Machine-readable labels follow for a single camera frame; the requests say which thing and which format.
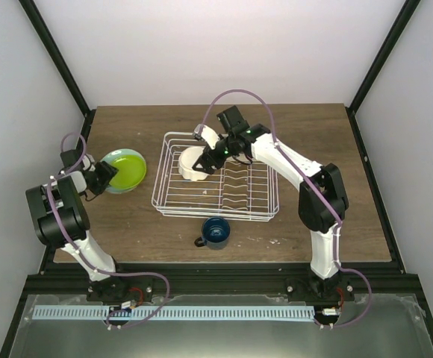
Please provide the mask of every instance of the purple tube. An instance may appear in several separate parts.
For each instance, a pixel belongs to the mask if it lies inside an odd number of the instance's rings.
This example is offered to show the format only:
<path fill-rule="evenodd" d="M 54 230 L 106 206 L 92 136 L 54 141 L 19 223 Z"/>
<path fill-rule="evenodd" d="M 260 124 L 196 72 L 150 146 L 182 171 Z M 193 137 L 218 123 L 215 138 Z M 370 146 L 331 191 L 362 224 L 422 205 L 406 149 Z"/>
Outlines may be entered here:
<path fill-rule="evenodd" d="M 275 143 L 276 149 L 285 158 L 285 160 L 298 172 L 298 174 L 302 176 L 302 178 L 306 182 L 306 184 L 309 185 L 311 190 L 313 190 L 313 192 L 316 194 L 318 199 L 321 200 L 321 202 L 328 209 L 328 211 L 331 213 L 331 215 L 333 215 L 334 220 L 337 222 L 337 225 L 334 227 L 334 230 L 333 230 L 333 260 L 334 260 L 334 264 L 336 265 L 337 269 L 339 269 L 341 272 L 356 274 L 357 276 L 359 276 L 364 281 L 364 283 L 367 286 L 368 302 L 367 302 L 366 307 L 364 308 L 364 311 L 358 317 L 352 319 L 351 321 L 343 323 L 343 324 L 335 325 L 335 326 L 333 326 L 333 328 L 347 327 L 347 326 L 361 320 L 369 311 L 369 308 L 371 307 L 371 302 L 373 299 L 373 290 L 371 289 L 370 282 L 358 270 L 354 270 L 353 268 L 343 268 L 339 264 L 339 262 L 338 262 L 339 256 L 338 256 L 337 248 L 339 247 L 339 245 L 338 245 L 338 243 L 339 243 L 339 231 L 343 226 L 343 221 L 341 220 L 339 215 L 336 213 L 336 210 L 334 210 L 334 208 L 330 205 L 330 203 L 325 199 L 325 197 L 323 196 L 321 191 L 318 188 L 316 188 L 316 186 L 313 184 L 311 179 L 308 178 L 308 176 L 291 160 L 291 158 L 283 151 L 283 149 L 281 149 L 281 147 L 279 145 L 278 138 L 276 137 L 275 118 L 274 118 L 273 113 L 272 113 L 270 107 L 268 106 L 268 104 L 266 104 L 265 101 L 260 96 L 254 94 L 253 92 L 247 91 L 246 89 L 229 89 L 228 91 L 222 92 L 217 97 L 215 97 L 215 99 L 210 103 L 210 106 L 208 107 L 208 109 L 207 109 L 207 111 L 203 117 L 202 126 L 200 126 L 200 129 L 199 129 L 199 134 L 202 134 L 203 125 L 206 123 L 206 121 L 208 119 L 208 115 L 210 114 L 211 108 L 224 95 L 228 95 L 229 93 L 234 93 L 234 92 L 245 93 L 247 95 L 250 95 L 251 97 L 256 98 L 263 105 L 263 107 L 267 110 L 268 115 L 270 116 L 271 134 L 272 134 L 273 142 Z M 315 319 L 315 323 L 321 327 L 325 327 L 322 324 L 320 324 L 316 319 Z"/>
<path fill-rule="evenodd" d="M 77 162 L 74 163 L 73 166 L 71 166 L 69 169 L 67 169 L 66 174 L 72 173 L 75 168 L 78 167 L 78 165 L 82 162 L 82 160 L 84 160 L 86 151 L 87 151 L 87 144 L 85 142 L 85 139 L 82 135 L 80 135 L 79 133 L 76 132 L 71 132 L 68 133 L 64 136 L 64 138 L 60 141 L 60 152 L 64 151 L 64 143 L 66 141 L 67 138 L 69 138 L 70 136 L 76 136 L 77 138 L 79 138 L 82 142 L 82 153 L 81 156 L 79 157 L 79 159 L 77 159 Z"/>

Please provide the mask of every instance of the green plate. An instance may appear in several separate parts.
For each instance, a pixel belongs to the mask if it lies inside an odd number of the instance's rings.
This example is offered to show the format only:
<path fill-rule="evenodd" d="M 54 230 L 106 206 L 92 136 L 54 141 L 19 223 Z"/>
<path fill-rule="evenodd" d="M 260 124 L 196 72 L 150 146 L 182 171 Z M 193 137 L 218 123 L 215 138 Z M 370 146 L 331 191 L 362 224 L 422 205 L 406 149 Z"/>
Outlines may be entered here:
<path fill-rule="evenodd" d="M 119 170 L 110 181 L 108 192 L 117 194 L 130 191 L 142 182 L 147 173 L 142 154 L 132 149 L 112 151 L 102 160 Z"/>

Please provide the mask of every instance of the white cable carrier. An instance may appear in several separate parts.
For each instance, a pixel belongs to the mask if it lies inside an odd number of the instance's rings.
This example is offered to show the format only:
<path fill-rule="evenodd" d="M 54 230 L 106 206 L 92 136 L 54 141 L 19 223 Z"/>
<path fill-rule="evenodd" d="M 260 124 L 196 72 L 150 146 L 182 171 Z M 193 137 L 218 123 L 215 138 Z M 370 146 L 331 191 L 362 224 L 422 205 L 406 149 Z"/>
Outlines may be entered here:
<path fill-rule="evenodd" d="M 262 162 L 245 166 L 234 160 L 205 180 L 185 180 L 178 158 L 191 146 L 205 146 L 191 133 L 169 132 L 163 138 L 152 205 L 165 216 L 268 222 L 279 210 L 278 177 Z"/>
<path fill-rule="evenodd" d="M 36 305 L 33 320 L 101 321 L 109 306 Z M 157 307 L 141 306 L 130 313 L 115 313 L 111 321 L 138 321 Z M 312 306 L 165 306 L 152 321 L 291 321 L 313 322 Z"/>

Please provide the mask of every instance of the wire dish rack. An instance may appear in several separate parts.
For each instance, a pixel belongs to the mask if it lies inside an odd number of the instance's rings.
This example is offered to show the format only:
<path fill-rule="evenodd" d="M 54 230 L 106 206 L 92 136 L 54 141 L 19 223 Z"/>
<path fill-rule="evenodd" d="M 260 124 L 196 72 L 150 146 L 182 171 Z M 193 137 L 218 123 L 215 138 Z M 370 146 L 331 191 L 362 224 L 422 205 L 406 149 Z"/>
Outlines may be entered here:
<path fill-rule="evenodd" d="M 168 132 L 163 138 L 152 205 L 165 216 L 268 222 L 279 210 L 277 173 L 262 162 L 245 166 L 227 160 L 205 180 L 185 180 L 178 158 L 191 146 L 205 146 L 191 133 Z"/>

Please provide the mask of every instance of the wooden surface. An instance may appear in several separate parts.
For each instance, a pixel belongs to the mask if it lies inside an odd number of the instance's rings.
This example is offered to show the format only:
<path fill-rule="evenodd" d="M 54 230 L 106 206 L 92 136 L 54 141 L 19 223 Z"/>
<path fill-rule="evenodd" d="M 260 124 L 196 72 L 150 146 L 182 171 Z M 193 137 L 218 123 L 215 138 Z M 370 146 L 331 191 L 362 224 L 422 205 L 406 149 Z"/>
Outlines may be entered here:
<path fill-rule="evenodd" d="M 221 131 L 215 115 L 209 125 Z M 240 105 L 250 124 L 268 125 L 262 106 Z M 267 223 L 230 221 L 231 237 L 221 251 L 196 248 L 203 219 L 162 216 L 151 204 L 163 135 L 192 132 L 206 106 L 99 107 L 88 143 L 97 160 L 118 148 L 133 148 L 148 166 L 144 181 L 130 193 L 105 193 L 85 203 L 91 231 L 101 247 L 120 262 L 292 262 L 311 260 L 309 230 L 298 217 L 298 192 L 279 178 L 280 210 Z M 390 260 L 370 188 L 342 104 L 271 105 L 278 138 L 319 163 L 336 164 L 343 175 L 349 209 L 340 242 L 342 261 Z M 58 251 L 56 262 L 73 261 Z"/>

